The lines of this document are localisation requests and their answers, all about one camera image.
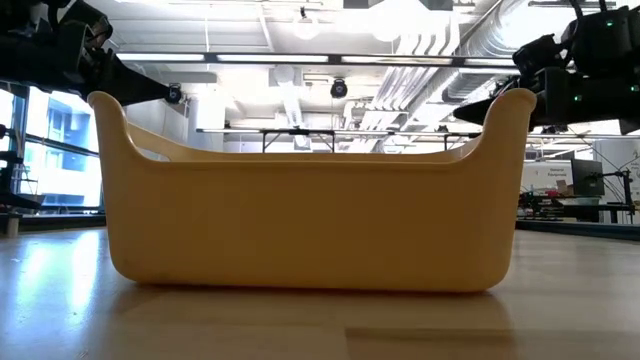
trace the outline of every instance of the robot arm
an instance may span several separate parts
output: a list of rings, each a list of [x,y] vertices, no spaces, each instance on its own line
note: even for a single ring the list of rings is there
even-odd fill
[[[0,0],[0,81],[71,92],[86,99],[104,91],[123,106],[165,99],[178,103],[179,89],[167,87],[127,68],[112,50],[102,49],[113,28],[105,14],[77,0]],[[34,16],[49,6],[49,23]]]
[[[482,124],[493,98],[514,87],[536,93],[538,104],[531,127],[564,127],[580,122],[618,119],[620,132],[640,129],[640,8],[626,6],[582,15],[572,0],[577,19],[556,44],[545,35],[513,54],[520,71],[499,85],[490,99],[454,111],[459,119]],[[566,50],[564,58],[561,52]]]

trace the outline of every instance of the cable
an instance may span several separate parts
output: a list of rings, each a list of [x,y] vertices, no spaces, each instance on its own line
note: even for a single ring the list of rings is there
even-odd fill
[[[576,13],[576,25],[573,27],[573,32],[571,33],[571,35],[560,44],[561,48],[567,50],[567,55],[564,58],[565,67],[567,67],[571,62],[571,60],[573,59],[573,54],[571,52],[571,45],[573,45],[573,40],[575,39],[576,34],[578,33],[578,28],[580,27],[580,20],[584,16],[584,14],[582,13],[582,8],[578,3],[578,0],[569,0],[569,3],[571,4],[571,7],[573,7],[573,10]]]
[[[637,156],[637,157],[635,157],[635,158],[633,158],[633,159],[631,159],[631,160],[627,161],[626,163],[622,164],[622,166],[620,166],[620,167],[618,168],[618,171],[621,171],[623,167],[625,167],[625,166],[627,166],[627,165],[631,164],[632,162],[634,162],[634,161],[636,161],[636,160],[638,160],[638,159],[640,159],[640,156]]]
[[[582,8],[580,7],[580,4],[578,4],[578,0],[569,0],[569,3],[571,4],[571,7],[573,8],[573,11],[576,12],[576,17],[578,18],[578,20],[580,20],[580,18],[582,18],[583,14],[582,14]]]
[[[609,179],[605,179],[604,180],[604,186],[606,186],[612,193],[613,195],[616,197],[616,200],[620,201],[621,203],[624,203],[624,196],[620,193],[620,190],[618,190],[615,186],[615,184],[613,182],[611,182],[611,180]]]

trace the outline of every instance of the table surface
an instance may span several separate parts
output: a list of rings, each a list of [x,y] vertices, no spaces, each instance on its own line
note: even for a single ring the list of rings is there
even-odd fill
[[[138,286],[104,230],[0,239],[0,359],[640,359],[640,247],[518,232],[473,296]]]

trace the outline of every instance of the metal frame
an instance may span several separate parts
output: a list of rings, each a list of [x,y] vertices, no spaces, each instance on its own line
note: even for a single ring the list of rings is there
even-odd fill
[[[27,128],[26,119],[27,119],[27,110],[29,109],[29,88],[27,88],[26,86],[15,85],[15,84],[12,84],[12,87],[19,88],[20,94],[14,94],[14,99],[13,99],[14,116],[12,119],[11,128],[7,129],[7,136],[10,137],[9,150],[18,151],[18,149],[22,149],[23,153],[18,154],[18,156],[24,156],[24,146],[26,142],[25,138],[23,136],[22,138],[17,139],[17,137],[15,136],[15,133],[16,133],[16,129],[18,129],[20,134],[24,134]],[[16,99],[22,99],[20,101],[20,108],[18,109],[18,111],[16,111],[16,105],[18,103]],[[11,181],[11,191],[15,193],[20,184],[20,179],[15,178],[15,175],[13,177],[14,179],[12,179]]]
[[[25,135],[25,140],[27,142],[46,145],[48,147],[51,147],[51,148],[54,148],[54,149],[57,149],[57,150],[67,151],[67,152],[71,152],[71,153],[74,153],[74,154],[80,154],[80,155],[85,155],[85,156],[93,156],[93,157],[100,157],[100,154],[95,152],[95,151],[91,151],[91,150],[85,149],[85,148],[80,147],[80,146],[66,144],[66,143],[63,143],[63,142],[60,142],[60,141],[51,140],[51,139],[48,139],[48,138],[43,138],[43,137],[32,135],[32,134],[26,134]]]
[[[266,153],[267,148],[271,146],[282,134],[293,135],[293,136],[313,136],[317,135],[323,143],[327,145],[327,147],[331,150],[332,153],[336,152],[336,132],[334,130],[307,130],[307,129],[265,129],[260,130],[262,133],[262,152]],[[277,134],[271,141],[267,143],[267,135],[269,134]],[[331,136],[331,144],[325,140],[322,135]]]
[[[331,133],[336,136],[431,136],[431,137],[476,137],[479,132],[419,132],[419,131],[380,131],[380,130],[325,130],[325,129],[203,129],[198,128],[196,132],[211,134],[262,134],[289,133],[295,131],[313,133]],[[609,135],[609,134],[529,134],[529,139],[593,139],[593,140],[640,140],[640,135]]]
[[[100,212],[99,206],[76,206],[76,205],[42,205],[40,210],[51,211],[55,210],[58,214],[64,214],[63,211],[67,212],[78,212],[78,211],[95,211]]]
[[[229,64],[229,65],[321,65],[321,66],[396,66],[445,67],[468,69],[517,70],[509,57],[471,57],[442,55],[361,55],[361,54],[284,54],[215,52],[120,52],[124,63],[154,64]]]

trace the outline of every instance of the white wall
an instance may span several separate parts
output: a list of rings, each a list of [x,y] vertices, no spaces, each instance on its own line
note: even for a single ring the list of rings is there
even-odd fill
[[[223,129],[225,120],[224,105],[212,98],[192,99],[189,103],[186,144],[201,150],[225,151],[224,134],[196,132],[198,128]]]
[[[629,164],[624,166],[623,170],[626,168],[631,170],[631,198],[634,201],[640,201],[640,141],[601,140],[595,142],[594,147],[599,153],[596,153],[594,158],[602,162],[602,170],[605,173],[617,171],[617,168],[629,162]],[[620,194],[624,194],[624,189],[620,181],[614,177],[609,177],[608,179],[611,180],[610,186],[617,189]],[[607,201],[619,201],[614,195],[614,192],[608,188],[605,189],[604,198]],[[609,214],[606,214],[605,218],[609,221]],[[629,217],[618,215],[618,221],[620,223],[628,223]],[[634,224],[640,222],[640,213],[636,212],[633,222]]]
[[[557,181],[564,180],[567,185],[573,184],[571,163],[536,162],[524,163],[522,170],[521,190],[556,188]]]
[[[189,121],[179,111],[169,107],[163,100],[130,105],[125,109],[129,122],[179,144],[187,144]],[[162,156],[151,151],[141,149],[140,152],[153,160],[162,159]]]

